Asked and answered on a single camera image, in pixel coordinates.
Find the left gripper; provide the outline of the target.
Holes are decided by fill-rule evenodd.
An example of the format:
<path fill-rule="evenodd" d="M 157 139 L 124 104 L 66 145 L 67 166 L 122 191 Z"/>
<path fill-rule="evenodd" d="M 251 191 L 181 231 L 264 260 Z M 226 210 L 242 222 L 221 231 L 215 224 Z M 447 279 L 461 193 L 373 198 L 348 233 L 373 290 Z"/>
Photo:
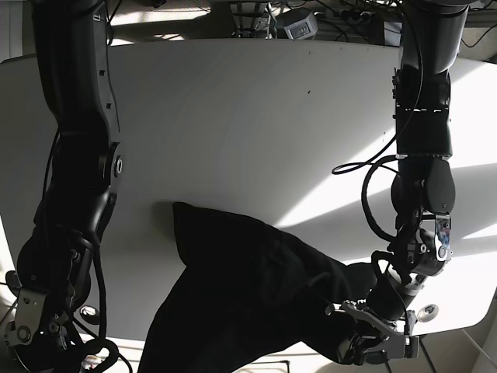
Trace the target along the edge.
<path fill-rule="evenodd" d="M 326 306 L 325 314 L 345 315 L 352 320 L 351 331 L 337 347 L 340 364 L 382 364 L 419 356 L 419 337 L 413 333 L 418 319 L 411 310 L 401 317 L 404 323 L 402 328 L 396 322 L 375 316 L 364 301 L 344 301 L 340 305 L 331 303 Z"/>

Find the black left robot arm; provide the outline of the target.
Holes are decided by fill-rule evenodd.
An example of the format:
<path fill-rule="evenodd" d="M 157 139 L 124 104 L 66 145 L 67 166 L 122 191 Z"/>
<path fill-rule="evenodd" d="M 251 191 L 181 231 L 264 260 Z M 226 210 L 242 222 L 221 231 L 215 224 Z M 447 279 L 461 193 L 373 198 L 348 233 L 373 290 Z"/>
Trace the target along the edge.
<path fill-rule="evenodd" d="M 345 301 L 340 312 L 353 318 L 339 345 L 341 364 L 416 357 L 417 315 L 410 303 L 427 278 L 450 262 L 451 216 L 456 190 L 449 159 L 450 67 L 469 11 L 466 1 L 403 1 L 400 62 L 393 79 L 394 155 L 378 152 L 365 161 L 370 181 L 380 167 L 398 165 L 391 184 L 395 234 L 376 222 L 366 195 L 360 198 L 371 231 L 387 244 L 371 256 L 377 279 L 364 301 Z"/>

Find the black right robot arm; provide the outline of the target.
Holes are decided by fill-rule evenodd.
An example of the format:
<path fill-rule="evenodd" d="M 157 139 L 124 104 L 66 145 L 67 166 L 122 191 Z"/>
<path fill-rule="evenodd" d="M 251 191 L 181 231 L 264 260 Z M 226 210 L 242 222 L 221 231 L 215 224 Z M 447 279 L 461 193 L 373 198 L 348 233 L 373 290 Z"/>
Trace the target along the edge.
<path fill-rule="evenodd" d="M 100 246 L 123 172 L 123 147 L 109 77 L 104 1 L 35 1 L 36 57 L 57 122 L 31 237 L 8 285 L 15 318 L 5 345 L 29 372 L 82 372 L 102 350 L 98 372 L 119 359 L 106 336 Z"/>

